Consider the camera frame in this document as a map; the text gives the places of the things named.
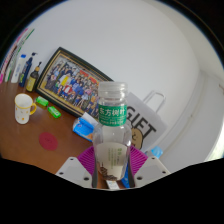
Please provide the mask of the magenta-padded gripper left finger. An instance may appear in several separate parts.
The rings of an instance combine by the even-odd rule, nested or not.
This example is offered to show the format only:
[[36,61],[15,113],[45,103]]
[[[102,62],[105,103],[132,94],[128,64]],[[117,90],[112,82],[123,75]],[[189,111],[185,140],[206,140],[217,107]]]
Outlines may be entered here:
[[84,188],[96,188],[98,173],[94,149],[90,147],[78,157],[69,157],[56,175]]

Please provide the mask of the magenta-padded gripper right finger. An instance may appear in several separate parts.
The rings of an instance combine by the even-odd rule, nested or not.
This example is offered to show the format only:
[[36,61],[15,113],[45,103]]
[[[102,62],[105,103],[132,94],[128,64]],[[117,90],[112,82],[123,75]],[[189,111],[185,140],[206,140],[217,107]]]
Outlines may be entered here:
[[131,188],[143,187],[169,174],[168,169],[157,157],[148,157],[140,150],[134,147],[130,148],[128,180]]

